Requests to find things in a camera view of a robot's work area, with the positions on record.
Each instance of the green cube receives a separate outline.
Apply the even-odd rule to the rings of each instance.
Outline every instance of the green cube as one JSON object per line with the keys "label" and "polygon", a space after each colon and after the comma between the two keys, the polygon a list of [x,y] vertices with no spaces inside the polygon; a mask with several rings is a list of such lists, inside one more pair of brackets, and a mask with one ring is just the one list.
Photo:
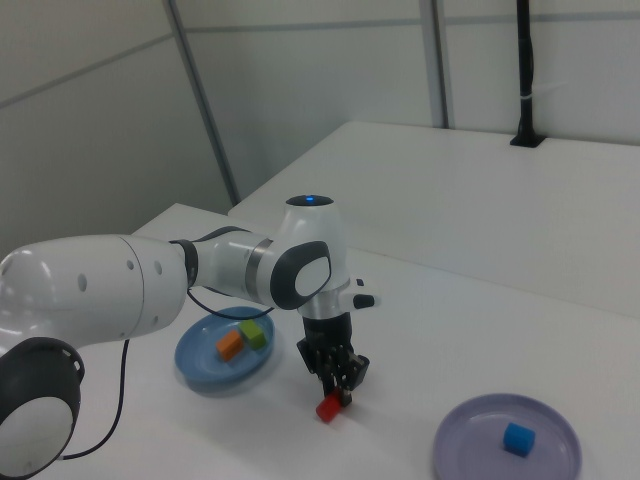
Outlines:
{"label": "green cube", "polygon": [[240,333],[242,333],[242,336],[252,350],[258,350],[267,344],[267,338],[264,336],[264,332],[253,320],[240,322],[238,328],[240,328]]}

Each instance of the black stand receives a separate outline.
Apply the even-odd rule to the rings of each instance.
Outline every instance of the black stand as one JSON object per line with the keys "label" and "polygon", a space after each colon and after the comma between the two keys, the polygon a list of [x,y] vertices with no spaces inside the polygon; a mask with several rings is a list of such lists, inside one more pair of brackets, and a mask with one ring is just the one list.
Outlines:
{"label": "black stand", "polygon": [[520,61],[520,124],[511,145],[536,148],[545,139],[533,129],[533,45],[529,29],[529,0],[518,2],[518,57]]}

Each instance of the black cable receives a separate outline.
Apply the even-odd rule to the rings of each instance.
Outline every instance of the black cable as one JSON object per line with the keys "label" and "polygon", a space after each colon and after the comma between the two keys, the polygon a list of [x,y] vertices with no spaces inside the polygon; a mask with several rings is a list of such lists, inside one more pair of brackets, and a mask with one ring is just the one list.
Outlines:
{"label": "black cable", "polygon": [[211,287],[202,287],[202,288],[204,288],[206,290],[209,290],[210,292],[217,293],[218,295],[223,295],[225,297],[230,297],[231,296],[231,295],[227,295],[226,293],[222,293],[221,291],[216,290],[215,288],[211,288]]}
{"label": "black cable", "polygon": [[88,450],[80,453],[73,453],[71,455],[62,455],[58,460],[73,460],[74,458],[84,457],[89,455],[90,453],[95,452],[101,446],[103,446],[113,435],[113,432],[116,431],[116,427],[118,426],[118,422],[120,421],[120,415],[122,414],[122,404],[124,403],[124,373],[127,366],[127,351],[129,350],[129,339],[124,341],[124,346],[122,347],[122,360],[120,363],[120,396],[118,398],[118,411],[116,412],[116,418],[113,420],[113,425],[111,425],[111,430],[109,433],[98,443],[97,445],[91,447]]}
{"label": "black cable", "polygon": [[201,303],[196,297],[193,296],[193,293],[191,293],[191,289],[187,290],[187,295],[189,295],[189,298],[193,300],[193,303],[198,305],[204,311],[212,313],[213,315],[217,315],[218,317],[229,319],[229,320],[253,320],[254,318],[264,317],[267,313],[273,311],[273,307],[272,307],[272,308],[268,308],[264,312],[258,313],[257,315],[251,315],[249,317],[235,317],[233,315],[227,315],[226,313],[216,312],[215,310],[210,309],[209,307]]}

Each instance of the white wall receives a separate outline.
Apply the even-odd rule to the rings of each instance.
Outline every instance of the white wall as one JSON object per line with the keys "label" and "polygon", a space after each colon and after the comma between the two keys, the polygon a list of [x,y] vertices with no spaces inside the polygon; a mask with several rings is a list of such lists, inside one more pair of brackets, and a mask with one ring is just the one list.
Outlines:
{"label": "white wall", "polygon": [[0,44],[0,257],[230,208],[161,2],[2,2]]}
{"label": "white wall", "polygon": [[[440,0],[452,127],[515,133],[515,0]],[[534,125],[540,133],[640,144],[640,2],[531,2]]]}
{"label": "white wall", "polygon": [[434,124],[418,0],[177,5],[241,197],[349,120]]}

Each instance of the purple plate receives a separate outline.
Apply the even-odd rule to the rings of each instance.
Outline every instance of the purple plate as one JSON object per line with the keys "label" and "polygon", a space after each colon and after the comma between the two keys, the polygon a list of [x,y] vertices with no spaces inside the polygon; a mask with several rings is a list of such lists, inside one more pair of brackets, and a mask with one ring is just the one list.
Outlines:
{"label": "purple plate", "polygon": [[[536,432],[526,458],[504,449],[510,422]],[[440,424],[434,445],[440,480],[575,480],[582,464],[578,437],[562,415],[532,398],[476,397]]]}

